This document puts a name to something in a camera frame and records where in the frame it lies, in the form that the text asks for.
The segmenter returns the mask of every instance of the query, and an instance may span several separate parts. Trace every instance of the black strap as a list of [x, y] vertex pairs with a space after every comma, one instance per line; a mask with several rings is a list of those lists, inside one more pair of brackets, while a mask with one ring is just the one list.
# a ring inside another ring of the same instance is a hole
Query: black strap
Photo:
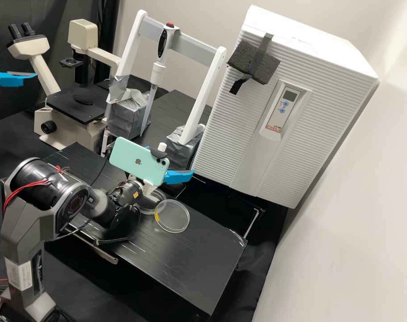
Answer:
[[242, 78], [238, 79], [235, 81], [230, 88], [229, 93], [232, 93], [233, 95], [236, 95], [241, 88], [242, 84], [244, 84], [247, 80], [253, 77], [253, 75], [257, 71], [257, 67], [259, 67], [260, 63], [263, 60], [263, 57], [265, 56], [266, 50], [269, 46], [269, 43], [272, 40], [272, 37], [274, 35], [266, 33], [265, 36], [263, 37], [262, 41], [260, 42], [259, 47], [257, 48], [256, 54], [254, 55], [253, 61], [248, 65], [248, 68]]

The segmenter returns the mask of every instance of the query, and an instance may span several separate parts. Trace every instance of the petri dish lid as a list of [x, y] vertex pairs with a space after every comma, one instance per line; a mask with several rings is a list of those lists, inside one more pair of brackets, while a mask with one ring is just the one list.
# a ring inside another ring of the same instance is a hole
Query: petri dish lid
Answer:
[[161, 201], [154, 209], [154, 218], [160, 227], [170, 233], [183, 232], [190, 223], [188, 209], [174, 199]]
[[156, 189], [150, 194], [150, 198], [142, 196], [136, 206], [144, 215], [154, 215], [154, 209], [163, 200], [166, 200], [166, 195], [161, 190]]

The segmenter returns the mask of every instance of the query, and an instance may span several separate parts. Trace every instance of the digital display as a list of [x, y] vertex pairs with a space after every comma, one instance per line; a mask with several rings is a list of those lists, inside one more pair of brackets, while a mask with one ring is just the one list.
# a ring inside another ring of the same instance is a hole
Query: digital display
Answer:
[[294, 101], [296, 99], [297, 94], [289, 91], [285, 91], [283, 95], [283, 99], [289, 100], [289, 101]]

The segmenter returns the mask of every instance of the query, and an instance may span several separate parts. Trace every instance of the smartphone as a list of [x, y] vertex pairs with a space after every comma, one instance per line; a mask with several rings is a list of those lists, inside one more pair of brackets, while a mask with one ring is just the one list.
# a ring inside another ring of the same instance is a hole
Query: smartphone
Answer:
[[160, 186], [169, 167], [169, 159], [159, 159], [150, 150], [123, 137], [115, 140], [110, 163], [141, 180]]

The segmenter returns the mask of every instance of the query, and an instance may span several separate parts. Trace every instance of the gray robotic arm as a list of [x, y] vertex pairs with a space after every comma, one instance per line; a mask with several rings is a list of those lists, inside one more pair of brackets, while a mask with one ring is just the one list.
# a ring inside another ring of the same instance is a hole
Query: gray robotic arm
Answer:
[[[130, 186], [133, 192], [122, 196], [128, 197], [123, 204], [134, 204], [142, 195], [138, 182]], [[78, 213], [115, 228], [124, 216], [117, 211], [118, 195], [92, 189], [38, 158], [23, 161], [11, 173], [4, 195], [1, 244], [8, 289], [1, 295], [0, 313], [14, 322], [55, 322], [59, 313], [43, 284], [44, 241], [55, 239]]]

